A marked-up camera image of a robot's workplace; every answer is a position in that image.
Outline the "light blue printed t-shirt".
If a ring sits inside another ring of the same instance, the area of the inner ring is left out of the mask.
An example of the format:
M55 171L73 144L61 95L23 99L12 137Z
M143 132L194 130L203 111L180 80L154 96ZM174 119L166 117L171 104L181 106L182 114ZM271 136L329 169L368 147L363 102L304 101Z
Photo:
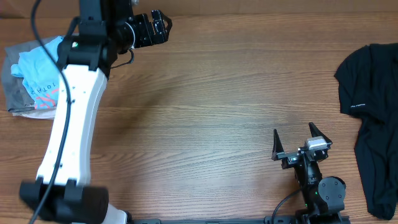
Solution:
M31 41L6 48L11 75L22 80L36 110L53 109L57 105L60 75L47 54L58 59L57 48L62 40L62 36L57 36L45 39L43 47Z

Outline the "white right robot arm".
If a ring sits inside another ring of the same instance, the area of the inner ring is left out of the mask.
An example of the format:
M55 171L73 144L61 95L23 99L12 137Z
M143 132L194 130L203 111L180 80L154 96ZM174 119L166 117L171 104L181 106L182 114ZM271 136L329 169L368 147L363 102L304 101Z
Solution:
M281 161L283 169L293 168L299 189L286 196L274 209L266 223L349 223L348 217L341 216L345 209L345 182L335 176L323 177L318 163L328 158L333 142L313 122L308 124L311 138L308 138L296 152L286 153L277 130L273 130L272 160ZM301 193L305 208L292 216L278 216L279 208L294 195Z

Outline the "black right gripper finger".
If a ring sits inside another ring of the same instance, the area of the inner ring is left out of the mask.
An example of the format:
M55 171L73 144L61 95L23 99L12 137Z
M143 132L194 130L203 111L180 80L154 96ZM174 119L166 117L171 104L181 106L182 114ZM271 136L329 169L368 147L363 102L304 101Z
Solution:
M276 129L273 130L273 148L272 148L272 156L271 159L273 161L280 160L282 156L285 154L284 148L280 141L279 134Z
M315 137L322 137L322 138L326 141L328 148L331 147L332 141L331 141L326 135L324 135L324 134L316 127L316 125L315 125L313 122L309 122L308 126L309 126L309 128L310 128L310 133L311 133L311 135L312 135L313 138L315 138Z

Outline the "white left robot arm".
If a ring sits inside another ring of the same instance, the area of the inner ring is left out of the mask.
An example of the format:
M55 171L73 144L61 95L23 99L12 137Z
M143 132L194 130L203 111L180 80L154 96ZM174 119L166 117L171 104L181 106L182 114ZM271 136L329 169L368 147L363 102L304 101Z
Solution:
M134 14L134 2L81 1L80 14L52 58L60 77L49 145L34 182L22 182L21 200L32 220L57 223L132 223L112 206L105 187L90 184L95 119L119 55L163 44L172 21L160 10Z

